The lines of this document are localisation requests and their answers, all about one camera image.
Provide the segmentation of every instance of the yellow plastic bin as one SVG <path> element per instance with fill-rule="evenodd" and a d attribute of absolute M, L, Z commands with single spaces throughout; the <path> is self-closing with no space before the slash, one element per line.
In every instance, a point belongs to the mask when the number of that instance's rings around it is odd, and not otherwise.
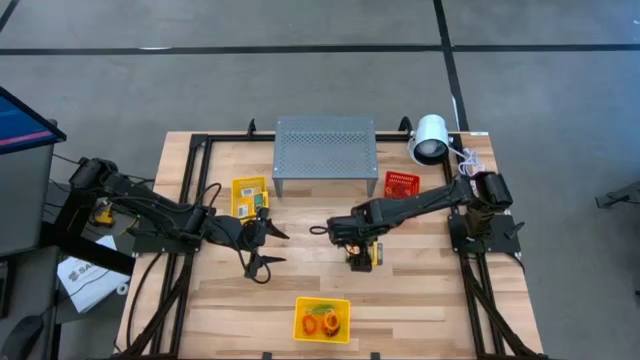
<path fill-rule="evenodd" d="M 233 179 L 231 182 L 231 216 L 245 222 L 255 218 L 260 207 L 269 207 L 266 178 L 256 176 Z"/>
<path fill-rule="evenodd" d="M 349 300 L 299 297 L 296 299 L 295 313 L 294 340 L 334 344 L 349 343 L 351 323 L 351 303 Z"/>

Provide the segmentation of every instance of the red plastic basket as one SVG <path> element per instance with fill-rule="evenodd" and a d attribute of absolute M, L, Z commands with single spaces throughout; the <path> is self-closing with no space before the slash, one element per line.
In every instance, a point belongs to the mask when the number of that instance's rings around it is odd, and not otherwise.
<path fill-rule="evenodd" d="M 420 177 L 387 171 L 384 180 L 384 197 L 402 199 L 420 193 Z"/>

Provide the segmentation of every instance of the white cable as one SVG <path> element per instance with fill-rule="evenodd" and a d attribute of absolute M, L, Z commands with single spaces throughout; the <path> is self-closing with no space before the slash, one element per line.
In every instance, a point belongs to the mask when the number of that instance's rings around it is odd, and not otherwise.
<path fill-rule="evenodd" d="M 464 161 L 458 164 L 458 172 L 460 175 L 472 176 L 475 172 L 473 166 L 476 167 L 476 171 L 484 171 L 484 165 L 478 161 L 478 153 L 469 149 L 464 148 L 462 150 L 463 154 L 461 154 L 456 149 L 449 147 L 451 151 L 453 151 L 456 155 L 462 157 Z"/>

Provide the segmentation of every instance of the wooden tabletop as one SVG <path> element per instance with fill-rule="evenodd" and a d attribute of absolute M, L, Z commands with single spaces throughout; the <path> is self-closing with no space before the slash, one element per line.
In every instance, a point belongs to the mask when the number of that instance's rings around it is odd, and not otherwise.
<path fill-rule="evenodd" d="M 175 201 L 191 134 L 168 133 L 160 160 L 154 190 Z M 478 152 L 487 170 L 497 170 L 486 134 L 461 135 L 464 146 Z M 327 235 L 314 236 L 308 229 L 325 225 L 331 216 L 347 215 L 352 206 L 366 201 L 365 182 L 290 180 L 285 183 L 284 196 L 278 199 L 271 181 L 273 145 L 214 143 L 208 184 L 222 183 L 214 206 L 219 214 L 229 214 L 231 180 L 266 176 L 271 217 L 291 239 L 267 237 L 260 253 L 287 261 L 272 264 L 271 281 L 258 285 L 243 277 L 234 251 L 203 242 L 195 257 L 179 357 L 256 358 L 269 351 L 274 358 L 368 358 L 371 352 L 380 352 L 383 358 L 475 358 L 460 263 L 451 249 L 446 224 L 449 210 L 407 220 L 380 238 L 385 250 L 382 266 L 371 273 L 351 272 L 344 249 L 332 246 Z M 445 184 L 442 168 L 414 164 L 407 155 L 406 143 L 378 143 L 377 152 L 380 180 L 375 197 L 383 196 L 388 170 L 420 175 L 421 191 Z M 191 201 L 201 158 L 198 153 Z M 205 196 L 205 203 L 210 196 Z M 166 257 L 156 263 L 141 291 L 133 319 L 134 337 L 157 309 Z M 525 344 L 542 352 L 521 268 L 506 255 L 487 257 L 498 309 Z M 118 334 L 121 348 L 125 347 L 133 293 L 152 258 L 144 255 L 136 261 Z M 350 343 L 294 341 L 294 306 L 299 296 L 349 299 Z M 482 310 L 480 313 L 487 350 L 492 351 L 486 315 Z M 173 318 L 170 313 L 165 326 L 165 351 Z"/>

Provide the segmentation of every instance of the yellow tray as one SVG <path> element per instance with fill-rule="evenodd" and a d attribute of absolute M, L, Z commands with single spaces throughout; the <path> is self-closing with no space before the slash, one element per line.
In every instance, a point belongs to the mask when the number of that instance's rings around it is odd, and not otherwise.
<path fill-rule="evenodd" d="M 246 190 L 246 189 L 253 189 L 253 188 L 261 188 L 262 190 L 260 191 L 261 193 L 265 193 L 267 192 L 267 180 L 264 176 L 256 176 L 256 177 L 245 177 L 245 178 L 235 178 L 233 179 L 233 181 L 231 182 L 231 216 L 240 218 L 242 222 L 247 221 L 248 219 L 254 218 L 256 216 L 256 213 L 254 211 L 254 209 L 252 209 L 251 207 L 249 207 L 249 211 L 247 212 L 246 216 L 240 216 L 241 214 L 238 213 L 238 206 L 240 206 L 241 204 L 241 199 L 243 198 L 243 194 L 242 191 Z M 263 198 L 263 206 L 264 207 L 269 207 L 269 196 L 264 196 Z"/>
<path fill-rule="evenodd" d="M 324 315 L 316 314 L 311 315 L 317 324 L 316 331 L 307 335 L 304 332 L 302 319 L 305 315 L 308 315 L 308 311 L 313 307 L 319 305 L 332 305 L 335 314 L 340 318 L 340 329 L 334 336 L 327 336 L 322 331 L 322 321 Z M 313 342 L 325 342 L 334 344 L 348 344 L 349 343 L 349 330 L 351 325 L 351 303 L 345 299 L 322 299 L 311 297 L 299 297 L 296 299 L 296 311 L 295 319 L 293 323 L 293 339 L 297 341 L 313 341 Z"/>

